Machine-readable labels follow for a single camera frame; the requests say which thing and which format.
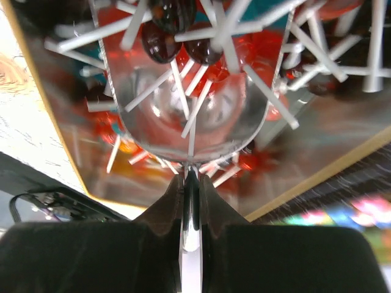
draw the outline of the black cable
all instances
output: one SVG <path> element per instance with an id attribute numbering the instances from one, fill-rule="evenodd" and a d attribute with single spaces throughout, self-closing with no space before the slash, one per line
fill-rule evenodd
<path id="1" fill-rule="evenodd" d="M 41 201 L 39 201 L 34 194 L 18 194 L 16 196 L 14 196 L 13 198 L 11 198 L 11 200 L 9 202 L 10 213 L 11 213 L 11 216 L 12 216 L 13 221 L 15 223 L 21 222 L 20 214 L 18 212 L 18 209 L 16 208 L 16 201 L 20 197 L 28 197 L 30 199 L 30 202 L 32 204 L 36 205 L 37 208 L 47 210 L 46 205 L 44 203 L 42 203 Z"/>

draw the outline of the wire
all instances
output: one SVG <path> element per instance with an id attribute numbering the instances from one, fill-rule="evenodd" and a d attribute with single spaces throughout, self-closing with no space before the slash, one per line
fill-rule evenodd
<path id="1" fill-rule="evenodd" d="M 11 198 L 10 202 L 9 202 L 9 209 L 10 209 L 10 213 L 11 213 L 11 216 L 13 218 L 13 221 L 15 223 L 20 223 L 22 222 L 21 221 L 21 217 L 20 217 L 20 214 L 18 212 L 18 209 L 16 208 L 16 201 L 18 198 L 20 197 L 28 197 L 30 199 L 30 202 L 32 204 L 34 204 L 37 208 L 41 209 L 45 214 L 47 215 L 50 215 L 51 217 L 53 217 L 54 219 L 56 219 L 57 221 L 60 221 L 60 219 L 58 217 L 56 217 L 55 215 L 53 215 L 47 208 L 47 206 L 42 203 L 41 201 L 39 201 L 37 199 L 37 197 L 34 195 L 34 194 L 18 194 L 16 196 L 14 196 L 13 198 Z"/>

